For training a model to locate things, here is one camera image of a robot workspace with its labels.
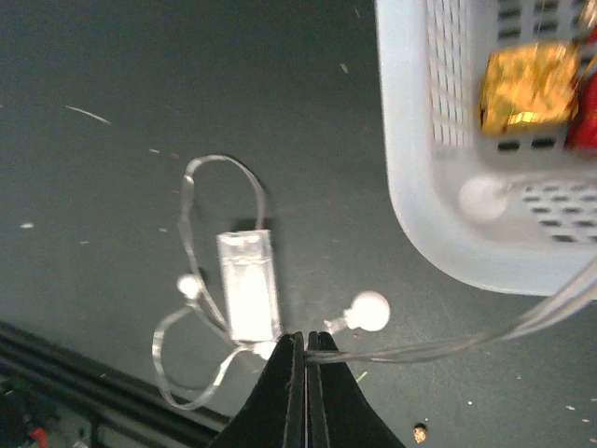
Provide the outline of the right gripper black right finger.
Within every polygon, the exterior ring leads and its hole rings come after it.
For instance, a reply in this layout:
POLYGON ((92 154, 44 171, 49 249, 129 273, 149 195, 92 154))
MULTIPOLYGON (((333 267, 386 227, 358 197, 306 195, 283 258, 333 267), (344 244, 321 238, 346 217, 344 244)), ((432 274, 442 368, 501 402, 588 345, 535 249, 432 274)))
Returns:
POLYGON ((404 444, 373 411, 347 364, 306 367, 307 447, 391 448, 404 444))

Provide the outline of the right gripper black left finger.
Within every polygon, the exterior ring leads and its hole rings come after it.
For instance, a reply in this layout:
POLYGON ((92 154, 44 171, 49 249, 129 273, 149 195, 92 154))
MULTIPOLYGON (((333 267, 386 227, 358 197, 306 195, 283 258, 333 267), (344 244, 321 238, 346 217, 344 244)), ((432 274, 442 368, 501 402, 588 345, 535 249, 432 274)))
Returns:
POLYGON ((212 447, 302 447, 305 445, 305 360, 300 332, 276 344, 246 403, 212 447))

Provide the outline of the white plastic basket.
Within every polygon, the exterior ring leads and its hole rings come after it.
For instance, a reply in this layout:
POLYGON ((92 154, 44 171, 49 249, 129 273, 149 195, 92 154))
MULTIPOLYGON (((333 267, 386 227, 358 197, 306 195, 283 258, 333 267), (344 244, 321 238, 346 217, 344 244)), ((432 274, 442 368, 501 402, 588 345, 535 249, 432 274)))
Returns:
POLYGON ((474 287, 547 296, 596 254, 596 163, 564 127, 479 130, 490 55, 580 38, 580 1, 380 1, 376 5, 388 188, 433 265, 474 287))

